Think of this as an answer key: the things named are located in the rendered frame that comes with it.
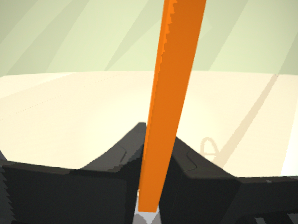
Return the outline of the orange handle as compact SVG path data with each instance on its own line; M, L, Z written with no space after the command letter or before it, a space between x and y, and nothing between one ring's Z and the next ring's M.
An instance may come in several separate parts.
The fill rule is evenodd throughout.
M142 156L138 212L157 212L168 173L206 0L164 0Z

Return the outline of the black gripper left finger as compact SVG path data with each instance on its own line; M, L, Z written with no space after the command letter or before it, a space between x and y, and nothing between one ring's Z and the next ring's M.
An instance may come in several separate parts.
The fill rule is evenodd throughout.
M146 137L138 121L78 169L0 160L0 218L27 224L133 224Z

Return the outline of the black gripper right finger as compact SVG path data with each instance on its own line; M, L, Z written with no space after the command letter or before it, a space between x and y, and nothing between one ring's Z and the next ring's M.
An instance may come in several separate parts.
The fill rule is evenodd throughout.
M245 214L298 209L298 175L230 175L176 136L158 206L161 224L235 224Z

